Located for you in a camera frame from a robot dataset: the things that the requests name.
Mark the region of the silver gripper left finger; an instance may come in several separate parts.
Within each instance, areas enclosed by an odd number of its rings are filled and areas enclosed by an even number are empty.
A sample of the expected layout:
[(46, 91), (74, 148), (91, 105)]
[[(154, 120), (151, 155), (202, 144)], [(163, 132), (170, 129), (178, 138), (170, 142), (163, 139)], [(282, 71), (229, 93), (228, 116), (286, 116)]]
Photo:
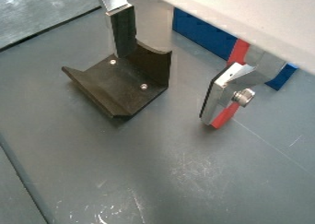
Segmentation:
[(129, 0), (99, 0), (113, 31), (117, 56), (129, 56), (137, 49), (135, 11)]

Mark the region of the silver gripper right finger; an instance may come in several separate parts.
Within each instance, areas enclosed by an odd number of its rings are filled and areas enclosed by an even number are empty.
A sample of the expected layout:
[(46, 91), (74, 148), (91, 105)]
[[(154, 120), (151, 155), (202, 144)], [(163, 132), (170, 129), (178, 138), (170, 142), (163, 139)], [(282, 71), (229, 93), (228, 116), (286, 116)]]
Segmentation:
[(221, 110), (233, 102), (246, 106), (256, 97), (253, 87), (273, 80), (288, 62), (252, 45), (245, 55), (245, 64), (234, 63), (213, 79), (199, 113), (206, 125), (214, 123)]

